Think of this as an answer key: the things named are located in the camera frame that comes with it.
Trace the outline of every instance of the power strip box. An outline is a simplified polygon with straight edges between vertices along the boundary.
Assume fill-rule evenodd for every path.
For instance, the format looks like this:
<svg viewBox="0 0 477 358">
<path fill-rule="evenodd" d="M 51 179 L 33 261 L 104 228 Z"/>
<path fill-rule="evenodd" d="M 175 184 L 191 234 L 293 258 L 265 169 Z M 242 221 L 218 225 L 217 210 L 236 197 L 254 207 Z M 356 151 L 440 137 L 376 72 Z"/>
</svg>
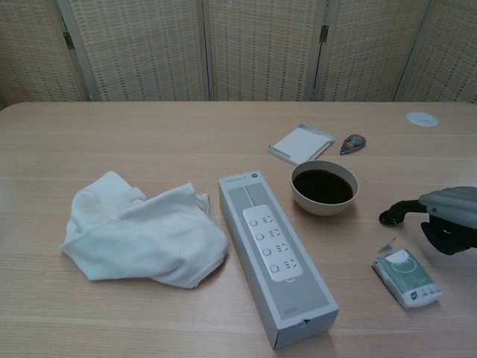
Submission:
<svg viewBox="0 0 477 358">
<path fill-rule="evenodd" d="M 328 330 L 339 307 L 262 173 L 222 178 L 218 188 L 271 347 Z"/>
</svg>

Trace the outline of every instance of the green label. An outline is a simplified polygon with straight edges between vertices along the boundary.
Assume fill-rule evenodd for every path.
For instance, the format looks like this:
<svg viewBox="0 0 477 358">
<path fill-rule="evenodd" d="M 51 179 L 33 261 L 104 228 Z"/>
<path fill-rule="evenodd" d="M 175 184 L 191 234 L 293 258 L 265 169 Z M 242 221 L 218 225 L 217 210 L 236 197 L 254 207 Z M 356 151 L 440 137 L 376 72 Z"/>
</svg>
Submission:
<svg viewBox="0 0 477 358">
<path fill-rule="evenodd" d="M 401 294 L 434 283 L 426 270 L 407 250 L 397 251 L 387 257 L 378 257 L 376 260 Z"/>
</svg>

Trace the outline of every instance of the wooden table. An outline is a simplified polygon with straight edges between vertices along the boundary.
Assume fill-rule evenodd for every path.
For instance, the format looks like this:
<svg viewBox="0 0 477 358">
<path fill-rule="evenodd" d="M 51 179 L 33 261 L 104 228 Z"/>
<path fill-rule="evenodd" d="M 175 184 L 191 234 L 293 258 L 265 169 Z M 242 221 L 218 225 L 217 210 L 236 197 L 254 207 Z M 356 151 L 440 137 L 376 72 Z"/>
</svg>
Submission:
<svg viewBox="0 0 477 358">
<path fill-rule="evenodd" d="M 406 113 L 440 124 L 423 128 Z M 351 169 L 361 191 L 319 218 L 292 201 L 292 166 L 267 147 L 300 122 L 336 138 L 322 156 Z M 367 147 L 340 157 L 341 141 Z M 477 106 L 459 103 L 24 103 L 0 112 L 0 356 L 477 357 L 477 250 L 448 257 L 410 214 L 386 228 L 398 200 L 477 186 Z M 273 352 L 233 245 L 197 289 L 149 279 L 89 282 L 59 247 L 73 195 L 107 170 L 146 195 L 263 171 L 341 311 L 328 333 Z M 393 237 L 441 286 L 437 304 L 404 310 L 371 268 Z"/>
</svg>

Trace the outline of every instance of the power socket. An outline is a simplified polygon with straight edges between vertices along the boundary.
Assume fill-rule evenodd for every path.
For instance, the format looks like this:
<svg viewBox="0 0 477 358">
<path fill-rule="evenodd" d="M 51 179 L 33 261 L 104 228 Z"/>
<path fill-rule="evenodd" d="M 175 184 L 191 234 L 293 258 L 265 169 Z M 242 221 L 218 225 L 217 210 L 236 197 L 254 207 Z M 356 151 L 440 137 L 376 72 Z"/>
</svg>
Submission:
<svg viewBox="0 0 477 358">
<path fill-rule="evenodd" d="M 261 172 L 218 181 L 221 210 L 273 349 L 328 330 L 338 305 Z"/>
</svg>

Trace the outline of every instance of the wet wipes package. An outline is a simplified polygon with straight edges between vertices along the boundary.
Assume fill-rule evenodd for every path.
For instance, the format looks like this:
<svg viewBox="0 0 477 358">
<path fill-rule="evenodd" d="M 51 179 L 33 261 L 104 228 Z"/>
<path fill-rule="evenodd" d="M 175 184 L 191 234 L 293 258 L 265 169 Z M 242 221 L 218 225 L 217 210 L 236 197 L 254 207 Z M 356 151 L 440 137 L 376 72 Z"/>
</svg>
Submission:
<svg viewBox="0 0 477 358">
<path fill-rule="evenodd" d="M 442 297 L 440 288 L 408 250 L 379 255 L 373 268 L 405 308 L 426 306 Z"/>
</svg>

